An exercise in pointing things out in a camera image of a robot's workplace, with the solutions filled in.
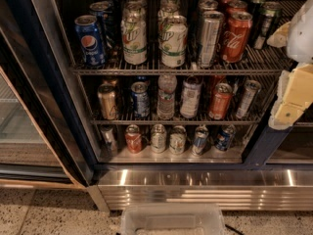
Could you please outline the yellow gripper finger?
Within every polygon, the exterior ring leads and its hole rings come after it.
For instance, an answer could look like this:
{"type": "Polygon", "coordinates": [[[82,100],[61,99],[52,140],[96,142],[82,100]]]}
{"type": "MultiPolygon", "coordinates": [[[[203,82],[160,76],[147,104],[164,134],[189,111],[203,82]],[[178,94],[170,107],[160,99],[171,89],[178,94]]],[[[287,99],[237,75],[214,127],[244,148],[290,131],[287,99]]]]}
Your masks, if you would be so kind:
{"type": "Polygon", "coordinates": [[[267,44],[275,48],[285,47],[287,45],[287,38],[290,29],[290,22],[284,23],[280,26],[268,39],[267,44]]]}
{"type": "Polygon", "coordinates": [[[292,71],[283,70],[268,125],[275,130],[285,130],[293,126],[312,103],[313,65],[300,63],[292,71]]]}

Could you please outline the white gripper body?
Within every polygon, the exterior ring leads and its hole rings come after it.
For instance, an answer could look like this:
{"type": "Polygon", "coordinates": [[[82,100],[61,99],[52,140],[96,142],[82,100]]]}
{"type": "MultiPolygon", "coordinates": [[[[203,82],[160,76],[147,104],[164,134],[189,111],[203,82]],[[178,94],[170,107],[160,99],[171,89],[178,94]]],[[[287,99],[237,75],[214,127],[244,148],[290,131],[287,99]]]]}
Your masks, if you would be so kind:
{"type": "Polygon", "coordinates": [[[313,62],[313,0],[307,0],[291,20],[287,54],[299,63],[313,62]]]}

